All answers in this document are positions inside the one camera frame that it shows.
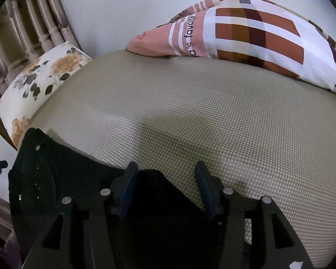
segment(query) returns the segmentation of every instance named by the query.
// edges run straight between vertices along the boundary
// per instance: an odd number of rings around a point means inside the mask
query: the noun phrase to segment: black garment
[[[23,258],[64,197],[90,197],[123,172],[29,129],[9,173],[11,214]],[[85,213],[75,217],[85,221]],[[140,171],[126,220],[108,215],[107,222],[118,268],[206,269],[219,263],[224,225],[209,220],[159,171]],[[82,239],[83,232],[72,235],[75,268],[84,268]]]

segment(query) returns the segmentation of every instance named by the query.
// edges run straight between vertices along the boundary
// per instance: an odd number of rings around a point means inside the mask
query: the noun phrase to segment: plaid pillow
[[[255,65],[336,93],[336,42],[312,21],[268,0],[201,1],[136,36],[127,50]]]

